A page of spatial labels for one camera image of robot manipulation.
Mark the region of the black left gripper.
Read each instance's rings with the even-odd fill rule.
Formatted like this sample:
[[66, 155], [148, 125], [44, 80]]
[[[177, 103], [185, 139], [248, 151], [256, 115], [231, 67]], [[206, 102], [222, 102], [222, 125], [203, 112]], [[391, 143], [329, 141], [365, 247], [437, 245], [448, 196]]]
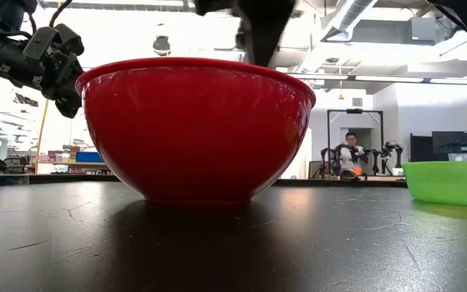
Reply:
[[39, 28], [23, 50], [31, 87], [54, 100], [66, 118], [74, 118], [82, 106], [75, 81], [83, 73], [78, 61], [83, 52], [81, 36], [65, 24]]

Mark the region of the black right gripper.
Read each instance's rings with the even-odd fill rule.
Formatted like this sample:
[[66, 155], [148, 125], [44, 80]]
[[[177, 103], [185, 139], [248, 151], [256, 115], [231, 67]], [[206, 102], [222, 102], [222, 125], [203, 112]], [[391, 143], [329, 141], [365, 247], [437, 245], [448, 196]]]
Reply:
[[194, 0], [195, 13], [227, 10], [241, 19], [236, 45], [250, 64], [268, 67], [296, 0]]

